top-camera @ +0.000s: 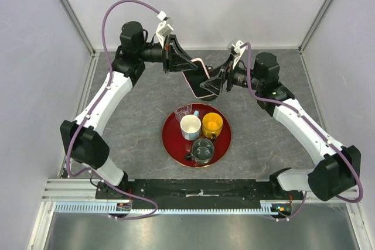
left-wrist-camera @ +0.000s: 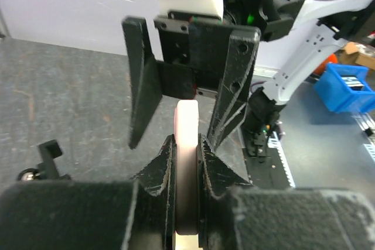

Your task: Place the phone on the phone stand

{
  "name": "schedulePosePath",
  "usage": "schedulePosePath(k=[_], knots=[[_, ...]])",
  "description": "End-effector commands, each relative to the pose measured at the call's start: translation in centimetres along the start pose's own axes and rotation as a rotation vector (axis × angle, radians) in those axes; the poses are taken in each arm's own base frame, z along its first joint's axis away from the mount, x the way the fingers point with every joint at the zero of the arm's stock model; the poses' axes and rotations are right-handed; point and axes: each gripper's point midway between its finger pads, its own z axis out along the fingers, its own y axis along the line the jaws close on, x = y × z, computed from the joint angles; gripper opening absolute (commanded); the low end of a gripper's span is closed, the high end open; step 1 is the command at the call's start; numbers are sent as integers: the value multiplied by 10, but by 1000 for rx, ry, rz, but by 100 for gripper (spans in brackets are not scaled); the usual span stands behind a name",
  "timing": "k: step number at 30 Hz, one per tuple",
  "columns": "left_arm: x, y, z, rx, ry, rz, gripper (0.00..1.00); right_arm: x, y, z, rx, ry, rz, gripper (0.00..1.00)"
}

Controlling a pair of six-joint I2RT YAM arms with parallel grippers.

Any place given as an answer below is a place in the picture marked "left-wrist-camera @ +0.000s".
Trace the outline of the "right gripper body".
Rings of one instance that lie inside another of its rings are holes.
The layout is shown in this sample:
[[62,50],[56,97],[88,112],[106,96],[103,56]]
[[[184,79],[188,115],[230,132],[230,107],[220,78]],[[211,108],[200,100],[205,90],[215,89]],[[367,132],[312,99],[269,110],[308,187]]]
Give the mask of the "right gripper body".
[[163,95],[193,98],[201,88],[217,91],[234,25],[194,16],[189,20],[159,16],[154,25],[163,54],[158,63]]

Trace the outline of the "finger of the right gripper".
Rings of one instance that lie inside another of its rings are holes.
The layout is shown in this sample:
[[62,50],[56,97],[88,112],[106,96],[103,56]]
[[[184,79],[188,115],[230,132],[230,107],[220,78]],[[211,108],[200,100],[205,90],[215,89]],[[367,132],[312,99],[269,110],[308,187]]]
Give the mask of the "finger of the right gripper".
[[158,65],[152,52],[144,18],[127,16],[122,21],[131,85],[129,142],[135,149],[162,98]]
[[229,36],[223,78],[207,132],[214,149],[244,121],[260,39],[258,28],[236,28]]

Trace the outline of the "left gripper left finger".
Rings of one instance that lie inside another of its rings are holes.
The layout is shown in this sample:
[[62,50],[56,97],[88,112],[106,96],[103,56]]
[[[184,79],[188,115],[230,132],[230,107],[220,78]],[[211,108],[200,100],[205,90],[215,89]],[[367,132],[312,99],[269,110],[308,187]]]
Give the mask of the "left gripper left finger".
[[125,181],[17,181],[1,194],[2,249],[174,249],[176,143]]

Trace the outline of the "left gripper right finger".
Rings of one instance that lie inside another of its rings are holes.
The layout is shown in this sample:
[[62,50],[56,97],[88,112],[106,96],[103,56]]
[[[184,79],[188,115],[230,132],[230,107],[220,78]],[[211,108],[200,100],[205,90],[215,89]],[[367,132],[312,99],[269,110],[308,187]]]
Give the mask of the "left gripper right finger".
[[203,249],[373,249],[374,207],[342,189],[261,189],[199,135]]

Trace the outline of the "pink smartphone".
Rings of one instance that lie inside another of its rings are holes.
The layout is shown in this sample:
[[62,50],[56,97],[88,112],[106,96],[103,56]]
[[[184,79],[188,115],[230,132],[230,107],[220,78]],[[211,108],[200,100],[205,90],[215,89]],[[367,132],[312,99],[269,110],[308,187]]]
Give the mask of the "pink smartphone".
[[198,249],[197,144],[199,106],[178,102],[174,115],[176,141],[176,249]]

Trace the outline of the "black phone stand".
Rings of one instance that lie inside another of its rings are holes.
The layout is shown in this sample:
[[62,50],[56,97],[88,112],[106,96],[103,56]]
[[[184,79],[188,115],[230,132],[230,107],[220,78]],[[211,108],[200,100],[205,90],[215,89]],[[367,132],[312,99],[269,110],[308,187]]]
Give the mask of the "black phone stand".
[[16,181],[71,180],[69,174],[60,174],[55,164],[54,160],[63,155],[57,140],[41,143],[37,148],[42,161],[36,167],[21,171]]

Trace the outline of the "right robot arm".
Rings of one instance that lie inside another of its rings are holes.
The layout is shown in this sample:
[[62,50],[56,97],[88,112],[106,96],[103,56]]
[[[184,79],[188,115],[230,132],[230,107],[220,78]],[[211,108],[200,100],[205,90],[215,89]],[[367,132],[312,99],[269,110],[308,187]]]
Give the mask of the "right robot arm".
[[214,147],[240,127],[249,157],[267,156],[291,95],[326,59],[374,29],[374,0],[158,0],[162,60],[144,18],[122,30],[131,79],[129,147],[139,144],[163,96],[182,100],[187,137],[196,94],[216,100],[207,137]]

